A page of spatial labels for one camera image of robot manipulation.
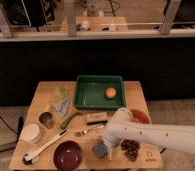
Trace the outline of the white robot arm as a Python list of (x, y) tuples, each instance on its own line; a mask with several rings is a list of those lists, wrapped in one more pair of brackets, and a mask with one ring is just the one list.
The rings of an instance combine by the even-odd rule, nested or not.
[(132, 112), (127, 108), (119, 108), (114, 113), (103, 131), (102, 139), (108, 148), (128, 139), (195, 155), (195, 126), (142, 124), (132, 119)]

